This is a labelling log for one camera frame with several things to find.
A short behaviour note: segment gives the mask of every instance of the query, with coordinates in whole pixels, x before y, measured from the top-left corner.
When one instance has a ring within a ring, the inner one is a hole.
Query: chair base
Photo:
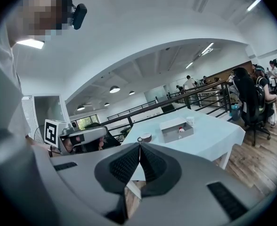
[[[245,131],[250,131],[250,130],[253,131],[253,146],[256,145],[256,131],[261,131],[261,132],[267,134],[268,135],[267,140],[270,140],[270,132],[267,129],[260,127],[259,124],[251,125]]]

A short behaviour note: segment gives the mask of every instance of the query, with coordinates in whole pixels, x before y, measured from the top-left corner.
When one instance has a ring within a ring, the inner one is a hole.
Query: chair armrest
[[[270,105],[270,104],[272,104],[276,101],[277,101],[277,99],[273,99],[273,100],[270,100],[270,101],[265,101],[265,104]]]

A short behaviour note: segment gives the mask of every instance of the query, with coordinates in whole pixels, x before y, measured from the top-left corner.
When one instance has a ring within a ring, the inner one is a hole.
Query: window
[[[77,120],[77,124],[80,130],[85,130],[85,127],[89,126],[92,123],[100,123],[97,115],[91,115],[82,119]]]

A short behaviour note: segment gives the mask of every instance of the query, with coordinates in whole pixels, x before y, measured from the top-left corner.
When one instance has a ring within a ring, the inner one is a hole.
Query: box
[[[194,134],[193,127],[187,123],[186,119],[180,117],[160,123],[160,128],[165,143],[176,141]]]

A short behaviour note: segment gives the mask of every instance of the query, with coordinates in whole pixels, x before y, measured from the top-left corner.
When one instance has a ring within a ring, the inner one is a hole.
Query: black slot
[[[247,212],[247,208],[221,182],[208,184],[207,187],[231,220]]]
[[[68,163],[56,165],[56,166],[54,166],[54,168],[56,171],[60,171],[60,170],[72,168],[75,166],[77,166],[77,164],[75,162],[68,162]]]

